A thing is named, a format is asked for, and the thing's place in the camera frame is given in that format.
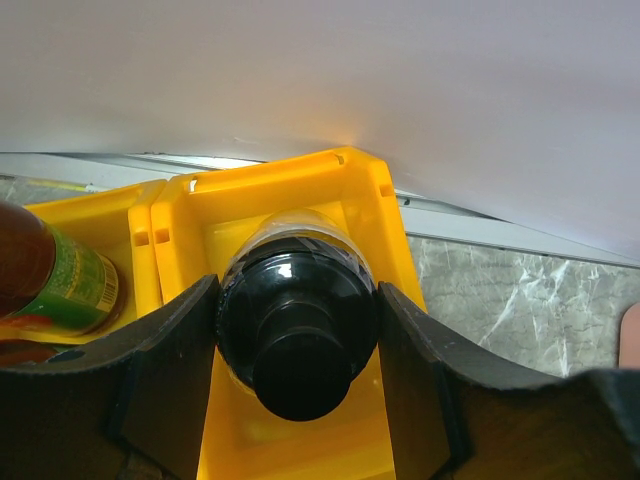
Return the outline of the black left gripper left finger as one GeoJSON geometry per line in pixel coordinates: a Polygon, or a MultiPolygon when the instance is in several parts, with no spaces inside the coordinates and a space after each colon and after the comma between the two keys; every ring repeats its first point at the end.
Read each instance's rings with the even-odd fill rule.
{"type": "Polygon", "coordinates": [[[197,475],[215,351],[219,282],[43,363],[1,371],[4,479],[123,479],[136,462],[197,475]]]}

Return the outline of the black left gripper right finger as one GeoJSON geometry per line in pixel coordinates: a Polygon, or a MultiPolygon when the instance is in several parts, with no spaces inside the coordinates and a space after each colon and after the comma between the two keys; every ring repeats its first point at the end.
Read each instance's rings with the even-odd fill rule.
{"type": "Polygon", "coordinates": [[[639,374],[567,378],[499,357],[379,286],[379,355],[400,479],[635,479],[639,374]]]}

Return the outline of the sauce bottle green label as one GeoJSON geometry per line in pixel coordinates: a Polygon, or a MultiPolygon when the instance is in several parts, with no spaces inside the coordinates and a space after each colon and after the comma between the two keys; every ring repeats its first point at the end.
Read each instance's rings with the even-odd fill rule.
{"type": "Polygon", "coordinates": [[[76,337],[113,324],[129,300],[108,257],[23,207],[1,203],[1,327],[76,337]]]}

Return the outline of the white bottle black cap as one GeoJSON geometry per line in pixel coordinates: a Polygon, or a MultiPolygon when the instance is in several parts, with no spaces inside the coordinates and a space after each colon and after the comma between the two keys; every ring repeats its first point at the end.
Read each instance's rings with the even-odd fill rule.
{"type": "Polygon", "coordinates": [[[332,412],[379,337],[377,287],[355,243],[310,209],[266,218],[228,263],[217,346],[235,379],[272,414],[332,412]]]}

